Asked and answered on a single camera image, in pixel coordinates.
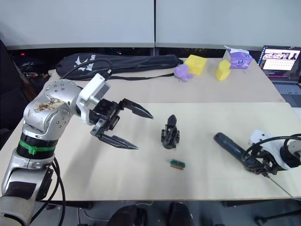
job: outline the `sticker on robot arm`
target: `sticker on robot arm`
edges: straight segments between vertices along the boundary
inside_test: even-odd
[[[38,113],[38,112],[54,110],[63,104],[64,101],[56,98],[51,98],[50,101],[46,101],[43,103],[35,102],[33,105],[34,105],[34,111]]]

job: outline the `laptop keyboard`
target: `laptop keyboard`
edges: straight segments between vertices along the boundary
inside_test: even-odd
[[[281,95],[301,95],[301,88],[298,85],[275,84],[274,86]]]

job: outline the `black bag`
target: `black bag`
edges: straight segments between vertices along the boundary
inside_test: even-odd
[[[70,80],[90,80],[96,73],[102,73],[108,70],[109,65],[106,62],[95,62],[96,60],[110,60],[113,65],[113,74],[122,72],[141,72],[154,69],[174,68],[183,61],[175,55],[165,56],[110,56],[97,53],[77,53],[62,59],[56,66],[57,74],[62,77],[74,67],[91,62],[88,65],[80,67],[78,70],[72,72],[67,76]],[[151,79],[142,77],[120,77],[111,76],[110,79],[125,79],[125,80],[145,80]]]

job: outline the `purple plush toy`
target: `purple plush toy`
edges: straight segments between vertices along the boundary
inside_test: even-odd
[[[187,81],[193,77],[193,74],[189,73],[189,67],[187,65],[179,65],[174,69],[175,77],[182,79],[182,81]]]

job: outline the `laptop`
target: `laptop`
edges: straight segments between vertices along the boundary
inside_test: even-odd
[[[301,47],[263,46],[258,66],[286,102],[301,107]]]

